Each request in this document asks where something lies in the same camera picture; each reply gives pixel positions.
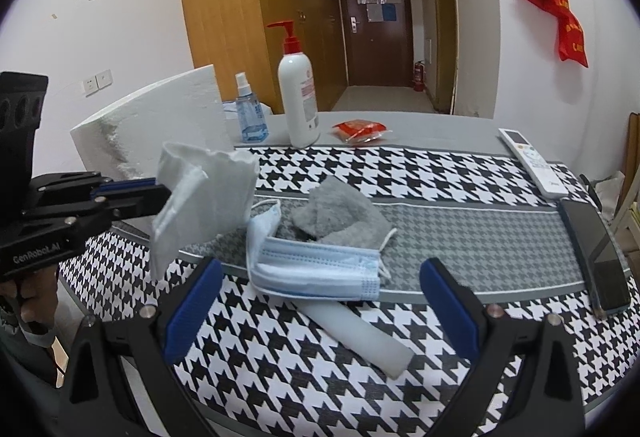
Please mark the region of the person's left hand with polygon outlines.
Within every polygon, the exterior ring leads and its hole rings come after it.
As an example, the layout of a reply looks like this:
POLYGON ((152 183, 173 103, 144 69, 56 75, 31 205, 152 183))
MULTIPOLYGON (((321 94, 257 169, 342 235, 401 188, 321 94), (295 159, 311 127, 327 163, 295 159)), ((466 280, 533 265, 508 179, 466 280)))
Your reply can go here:
POLYGON ((21 297, 21 317, 24 322, 53 327, 58 308, 58 267, 40 269, 25 279, 21 286, 21 297))

